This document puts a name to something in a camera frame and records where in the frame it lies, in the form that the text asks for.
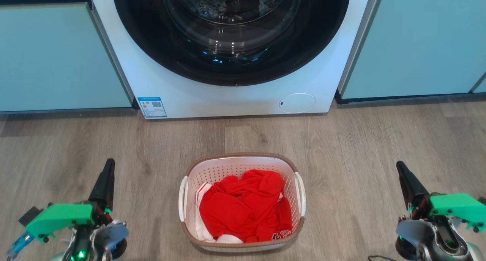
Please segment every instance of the printed logo on shirt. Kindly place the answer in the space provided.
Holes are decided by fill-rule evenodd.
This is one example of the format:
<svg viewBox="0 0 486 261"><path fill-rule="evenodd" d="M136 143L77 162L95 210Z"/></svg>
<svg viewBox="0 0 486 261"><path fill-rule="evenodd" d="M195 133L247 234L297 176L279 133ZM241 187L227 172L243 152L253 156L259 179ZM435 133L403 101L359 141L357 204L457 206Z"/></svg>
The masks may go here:
<svg viewBox="0 0 486 261"><path fill-rule="evenodd" d="M284 238L288 237L291 234L292 234L292 231L291 230L282 230L280 232L274 233L274 235L272 236L272 240L284 239Z"/></svg>

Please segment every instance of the cable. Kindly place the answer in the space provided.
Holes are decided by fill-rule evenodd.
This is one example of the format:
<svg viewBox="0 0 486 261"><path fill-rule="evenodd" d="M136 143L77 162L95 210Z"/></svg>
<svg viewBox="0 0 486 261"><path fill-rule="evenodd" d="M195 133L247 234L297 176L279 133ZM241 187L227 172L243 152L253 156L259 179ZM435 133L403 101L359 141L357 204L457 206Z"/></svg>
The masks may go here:
<svg viewBox="0 0 486 261"><path fill-rule="evenodd" d="M391 259L391 258L388 258L388 257L385 257L385 256L382 256L382 255L370 255L368 256L368 261L373 261L371 260L372 258L377 258L377 257L381 257L385 260L389 260L389 261L396 261L395 259Z"/></svg>

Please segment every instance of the red clothing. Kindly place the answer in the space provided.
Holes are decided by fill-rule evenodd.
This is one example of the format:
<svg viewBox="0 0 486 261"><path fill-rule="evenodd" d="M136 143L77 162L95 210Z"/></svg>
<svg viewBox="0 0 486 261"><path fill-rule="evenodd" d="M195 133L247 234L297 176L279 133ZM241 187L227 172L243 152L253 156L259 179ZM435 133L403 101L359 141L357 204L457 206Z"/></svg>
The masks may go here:
<svg viewBox="0 0 486 261"><path fill-rule="evenodd" d="M250 170L240 180L228 176L203 196L199 211L214 237L230 234L245 242L261 242L292 233L292 213L279 173Z"/></svg>

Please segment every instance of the basket handle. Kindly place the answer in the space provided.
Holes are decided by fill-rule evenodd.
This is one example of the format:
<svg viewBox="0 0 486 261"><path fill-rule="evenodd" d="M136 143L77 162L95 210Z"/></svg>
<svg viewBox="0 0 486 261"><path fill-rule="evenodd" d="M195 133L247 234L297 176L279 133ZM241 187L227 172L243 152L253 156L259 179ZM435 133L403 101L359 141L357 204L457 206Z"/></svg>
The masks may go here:
<svg viewBox="0 0 486 261"><path fill-rule="evenodd" d="M305 198L304 182L302 181L302 177L299 175L298 172L295 172L295 176L297 178L296 183L298 181L297 194L299 196L297 197L297 200L299 203L300 216L305 216L306 198Z"/></svg>
<svg viewBox="0 0 486 261"><path fill-rule="evenodd" d="M186 211L187 211L187 176L182 179L181 186L179 188L179 218L181 222L184 222L186 218Z"/></svg>

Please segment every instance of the floor plank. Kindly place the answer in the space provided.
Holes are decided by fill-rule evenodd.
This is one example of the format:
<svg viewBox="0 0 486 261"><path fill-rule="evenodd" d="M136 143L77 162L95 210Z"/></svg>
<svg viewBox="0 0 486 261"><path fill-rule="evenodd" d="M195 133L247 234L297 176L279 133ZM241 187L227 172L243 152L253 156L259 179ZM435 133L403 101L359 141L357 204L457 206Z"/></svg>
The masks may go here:
<svg viewBox="0 0 486 261"><path fill-rule="evenodd" d="M294 244L211 255L187 240L177 216L180 181L193 161L229 152L278 153L295 163L308 208ZM23 232L17 219L30 207L87 198L109 157L116 161L113 215L130 230L122 260L402 260L394 250L396 220L406 212L396 161L430 192L486 197L486 102L175 121L133 112L0 116L0 247L6 251ZM484 235L462 233L486 252ZM17 260L49 260L62 250L59 241L34 243Z"/></svg>

